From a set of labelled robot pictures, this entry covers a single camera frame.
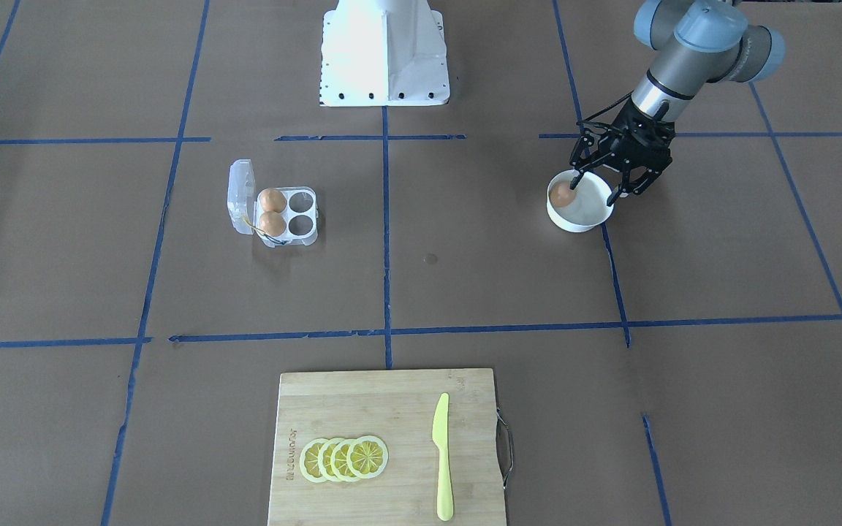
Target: yellow knife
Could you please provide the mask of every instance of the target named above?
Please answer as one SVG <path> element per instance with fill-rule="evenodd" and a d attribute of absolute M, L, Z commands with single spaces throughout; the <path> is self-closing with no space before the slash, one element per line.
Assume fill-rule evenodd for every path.
<path fill-rule="evenodd" d="M 450 395 L 441 393 L 434 411 L 434 426 L 431 428 L 431 440 L 441 454 L 440 467 L 437 470 L 437 517 L 451 520 L 454 517 L 454 489 L 450 483 L 450 454 L 447 450 L 447 406 Z"/>

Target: wooden cutting board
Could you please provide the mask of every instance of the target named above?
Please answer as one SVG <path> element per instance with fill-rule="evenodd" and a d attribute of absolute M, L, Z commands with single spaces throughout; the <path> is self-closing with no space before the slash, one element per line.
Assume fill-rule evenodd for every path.
<path fill-rule="evenodd" d="M 491 369 L 285 373 L 278 388 L 268 526 L 441 525 L 435 512 L 434 409 L 450 394 L 451 525 L 505 526 Z M 388 466 L 376 479 L 315 484 L 298 469 L 315 438 L 380 437 Z"/>

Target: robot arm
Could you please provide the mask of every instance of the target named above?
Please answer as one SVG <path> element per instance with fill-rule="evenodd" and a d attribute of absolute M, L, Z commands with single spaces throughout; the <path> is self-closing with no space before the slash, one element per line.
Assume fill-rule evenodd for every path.
<path fill-rule="evenodd" d="M 571 154 L 571 166 L 577 171 L 571 190 L 584 173 L 605 166 L 622 175 L 608 205 L 645 192 L 671 164 L 675 120 L 705 83 L 747 83 L 778 69 L 785 54 L 784 39 L 775 30 L 750 26 L 732 3 L 738 2 L 645 1 L 635 17 L 635 37 L 657 50 L 658 56 L 634 91 L 578 123 L 582 133 Z M 624 100 L 612 123 L 592 121 Z M 645 173 L 629 179 L 639 167 Z"/>

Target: clear plastic egg carton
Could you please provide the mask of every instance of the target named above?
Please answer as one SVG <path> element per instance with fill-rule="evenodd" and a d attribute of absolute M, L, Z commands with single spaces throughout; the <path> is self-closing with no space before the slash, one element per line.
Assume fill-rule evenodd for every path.
<path fill-rule="evenodd" d="M 314 243 L 317 240 L 317 194 L 307 186 L 275 189 L 287 201 L 287 206 L 280 212 L 285 230 L 281 235 L 268 236 L 255 227 L 258 217 L 265 212 L 258 199 L 265 190 L 255 193 L 255 175 L 250 160 L 234 162 L 230 167 L 230 186 L 227 189 L 227 210 L 234 229 L 241 234 L 257 234 L 262 243 L 271 248 Z"/>
<path fill-rule="evenodd" d="M 287 225 L 280 236 L 266 236 L 255 230 L 262 243 L 272 248 L 291 244 L 308 245 L 317 240 L 317 195 L 307 186 L 275 188 L 284 195 L 288 204 L 281 212 L 281 219 Z M 255 216 L 265 213 L 259 199 L 255 199 Z"/>

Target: lemon slice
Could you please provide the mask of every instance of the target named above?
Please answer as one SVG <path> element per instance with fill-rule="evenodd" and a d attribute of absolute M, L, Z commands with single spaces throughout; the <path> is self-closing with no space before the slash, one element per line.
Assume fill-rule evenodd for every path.
<path fill-rule="evenodd" d="M 347 453 L 349 453 L 353 442 L 353 440 L 343 440 L 337 443 L 337 446 L 333 447 L 333 452 L 330 453 L 330 468 L 333 470 L 333 475 L 343 482 L 360 480 L 360 477 L 353 474 L 346 462 Z"/>
<path fill-rule="evenodd" d="M 297 463 L 300 466 L 301 475 L 310 482 L 327 482 L 324 476 L 320 475 L 320 446 L 327 443 L 325 438 L 311 440 L 301 449 L 300 459 Z"/>
<path fill-rule="evenodd" d="M 340 482 L 340 477 L 333 475 L 333 449 L 342 442 L 342 438 L 331 438 L 320 446 L 320 451 L 317 452 L 317 457 L 320 462 L 317 464 L 317 469 L 320 470 L 320 475 L 330 482 Z"/>
<path fill-rule="evenodd" d="M 380 476 L 388 464 L 388 447 L 377 436 L 354 439 L 346 456 L 346 466 L 360 479 Z"/>

